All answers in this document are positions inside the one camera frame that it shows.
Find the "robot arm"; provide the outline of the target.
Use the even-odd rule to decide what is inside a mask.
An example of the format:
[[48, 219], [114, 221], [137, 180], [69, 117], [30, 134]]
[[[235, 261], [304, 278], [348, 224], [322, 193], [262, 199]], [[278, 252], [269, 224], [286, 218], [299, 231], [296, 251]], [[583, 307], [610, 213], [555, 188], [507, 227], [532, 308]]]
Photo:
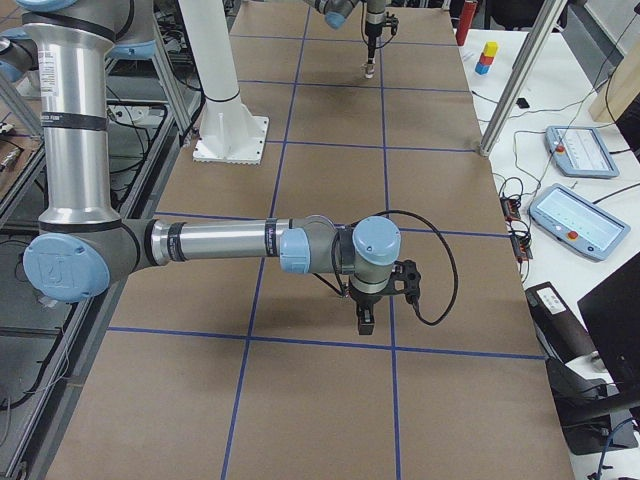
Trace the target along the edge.
[[23, 27], [37, 49], [48, 180], [39, 235], [27, 247], [28, 280], [79, 302], [152, 266], [196, 259], [275, 257], [284, 271], [346, 276], [358, 331], [405, 272], [398, 227], [380, 215], [352, 227], [325, 217], [167, 224], [126, 220], [111, 202], [107, 58], [150, 59], [160, 50], [148, 1], [26, 1]]
[[393, 15], [386, 12], [386, 2], [378, 0], [307, 0], [306, 4], [324, 17], [325, 23], [333, 29], [339, 29], [359, 5], [364, 5], [361, 33], [367, 46], [367, 66], [375, 63], [378, 40], [383, 30], [394, 29]]

